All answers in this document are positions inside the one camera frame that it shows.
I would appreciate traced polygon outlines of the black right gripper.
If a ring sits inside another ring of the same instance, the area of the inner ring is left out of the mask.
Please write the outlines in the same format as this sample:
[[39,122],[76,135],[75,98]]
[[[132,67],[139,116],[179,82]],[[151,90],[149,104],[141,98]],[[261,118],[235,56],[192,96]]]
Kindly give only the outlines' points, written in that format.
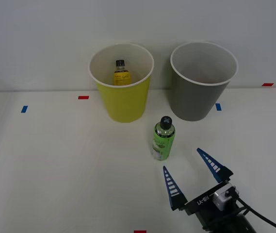
[[246,219],[241,214],[245,207],[237,205],[239,191],[228,182],[233,172],[202,149],[197,148],[197,152],[219,184],[188,202],[166,166],[163,166],[172,211],[184,208],[189,216],[195,214],[204,230],[245,230]]

